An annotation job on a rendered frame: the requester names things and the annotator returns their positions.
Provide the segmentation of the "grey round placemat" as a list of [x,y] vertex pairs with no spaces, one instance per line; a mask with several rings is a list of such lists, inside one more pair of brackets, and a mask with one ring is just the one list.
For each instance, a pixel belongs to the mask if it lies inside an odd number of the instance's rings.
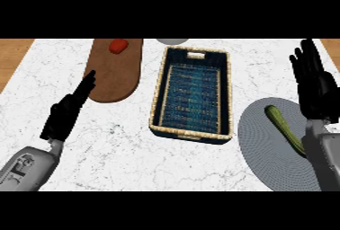
[[275,97],[254,101],[238,124],[238,140],[248,167],[275,191],[319,191],[319,183],[307,159],[298,155],[264,113],[273,105],[297,138],[306,134],[307,120],[297,103]]

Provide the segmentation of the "red tomato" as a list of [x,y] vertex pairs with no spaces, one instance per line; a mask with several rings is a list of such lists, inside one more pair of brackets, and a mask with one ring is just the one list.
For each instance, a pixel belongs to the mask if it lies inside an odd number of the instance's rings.
[[128,46],[128,42],[124,39],[113,39],[109,45],[109,52],[119,54]]

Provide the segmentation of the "blue wicker basket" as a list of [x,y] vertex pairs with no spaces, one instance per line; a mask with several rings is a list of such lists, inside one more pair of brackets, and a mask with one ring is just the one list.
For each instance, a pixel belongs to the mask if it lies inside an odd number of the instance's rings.
[[155,136],[221,145],[232,139],[229,53],[168,46],[150,104]]

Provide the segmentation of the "grey round bowl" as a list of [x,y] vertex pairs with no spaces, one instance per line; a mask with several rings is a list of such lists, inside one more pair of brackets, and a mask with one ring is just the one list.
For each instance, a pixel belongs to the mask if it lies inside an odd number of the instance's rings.
[[189,39],[156,39],[164,45],[178,45]]

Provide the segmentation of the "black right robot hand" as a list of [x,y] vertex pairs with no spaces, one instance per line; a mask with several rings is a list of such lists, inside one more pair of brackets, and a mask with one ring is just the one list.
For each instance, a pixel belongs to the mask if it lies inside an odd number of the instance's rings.
[[301,40],[289,61],[297,82],[300,111],[307,119],[322,119],[335,124],[340,120],[340,87],[332,74],[323,70],[312,39]]

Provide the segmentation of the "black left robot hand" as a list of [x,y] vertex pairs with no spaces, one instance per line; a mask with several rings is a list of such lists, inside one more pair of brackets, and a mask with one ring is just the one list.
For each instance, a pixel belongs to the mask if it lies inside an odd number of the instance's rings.
[[63,141],[68,138],[78,118],[79,109],[96,86],[94,75],[96,71],[91,70],[78,84],[74,93],[66,94],[60,101],[51,105],[50,114],[40,134],[41,139]]

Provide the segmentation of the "brown wooden cutting board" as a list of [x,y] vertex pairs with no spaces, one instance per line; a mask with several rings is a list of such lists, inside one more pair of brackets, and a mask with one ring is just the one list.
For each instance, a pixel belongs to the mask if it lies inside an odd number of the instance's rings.
[[96,71],[96,87],[88,98],[109,103],[125,99],[137,89],[143,39],[124,39],[128,46],[119,54],[109,52],[113,39],[94,39],[84,72]]

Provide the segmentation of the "green squash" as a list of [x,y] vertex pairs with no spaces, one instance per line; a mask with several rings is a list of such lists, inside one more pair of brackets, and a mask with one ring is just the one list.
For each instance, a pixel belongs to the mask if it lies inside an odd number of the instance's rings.
[[301,140],[297,138],[297,136],[294,135],[294,132],[289,129],[288,123],[280,115],[280,111],[279,109],[273,106],[269,105],[264,108],[264,113],[267,116],[267,119],[272,123],[272,125],[275,126],[276,130],[280,132],[291,148],[294,149],[295,153],[306,158],[306,151],[303,148],[303,144],[301,144]]

